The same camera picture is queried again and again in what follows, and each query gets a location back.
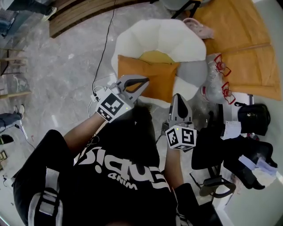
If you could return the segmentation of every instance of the plastic bag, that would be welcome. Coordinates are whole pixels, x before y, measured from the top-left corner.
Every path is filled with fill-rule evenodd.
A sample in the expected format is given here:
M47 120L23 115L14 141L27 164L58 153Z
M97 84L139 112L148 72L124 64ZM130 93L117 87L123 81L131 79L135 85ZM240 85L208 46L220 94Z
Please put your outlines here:
M201 24L196 19L186 18L183 22L201 39L214 38L214 32L211 28Z
M228 76L231 70L222 62L221 54L208 55L207 64L208 77L205 85L200 89L201 95L205 100L215 104L224 104L225 101L230 105L233 104L236 99L229 90L229 82L224 83L222 79L222 76Z

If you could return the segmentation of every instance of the white cushion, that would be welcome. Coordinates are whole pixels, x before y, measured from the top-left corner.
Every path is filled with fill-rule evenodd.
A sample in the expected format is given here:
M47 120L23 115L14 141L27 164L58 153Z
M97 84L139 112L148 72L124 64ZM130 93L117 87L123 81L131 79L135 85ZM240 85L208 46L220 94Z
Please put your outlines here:
M206 47L203 41L182 21L177 19L141 20L121 33L116 42L112 67L118 74L118 55L139 58L144 52L158 50L166 53L175 62L205 60ZM176 77L173 95L180 93L191 99L198 87ZM167 108L170 103L152 98L140 97L143 101Z

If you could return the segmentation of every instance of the shoe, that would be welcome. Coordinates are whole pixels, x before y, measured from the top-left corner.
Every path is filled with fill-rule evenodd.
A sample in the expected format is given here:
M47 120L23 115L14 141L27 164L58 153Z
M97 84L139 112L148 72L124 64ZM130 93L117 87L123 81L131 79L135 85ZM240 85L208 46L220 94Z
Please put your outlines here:
M57 8L56 7L52 7L52 12L49 15L43 16L41 21L44 22L44 21L48 20L56 12L57 12Z
M19 114L21 115L22 119L23 119L23 114L25 113L25 107L24 105L21 105L19 107Z
M14 106L14 113L18 113L18 108L17 108L17 106Z
M12 21L10 22L9 28L8 30L10 30L11 26L13 25L13 23L15 22L15 18L12 19Z

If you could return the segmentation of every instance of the white paper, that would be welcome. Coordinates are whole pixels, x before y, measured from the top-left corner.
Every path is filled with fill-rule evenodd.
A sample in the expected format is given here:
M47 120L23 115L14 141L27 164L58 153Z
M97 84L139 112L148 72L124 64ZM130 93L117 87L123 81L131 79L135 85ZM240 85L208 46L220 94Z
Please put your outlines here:
M226 121L224 136L221 137L222 140L233 139L240 135L241 133L241 123L239 121Z
M252 160L245 157L243 154L238 159L241 163L243 163L246 167L248 167L250 170L254 170L256 168L256 165L253 163Z
M276 179L276 176L271 176L260 168L254 169L252 173L256 176L258 182L265 187L268 187Z

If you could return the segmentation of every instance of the black bag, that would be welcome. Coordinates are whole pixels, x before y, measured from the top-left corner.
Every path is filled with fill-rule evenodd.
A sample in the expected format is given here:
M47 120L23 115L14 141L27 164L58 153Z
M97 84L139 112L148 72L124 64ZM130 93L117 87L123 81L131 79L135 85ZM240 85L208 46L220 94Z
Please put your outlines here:
M235 106L242 106L238 111L241 122L241 133L255 133L264 136L270 123L270 114L264 104L246 105L239 102Z

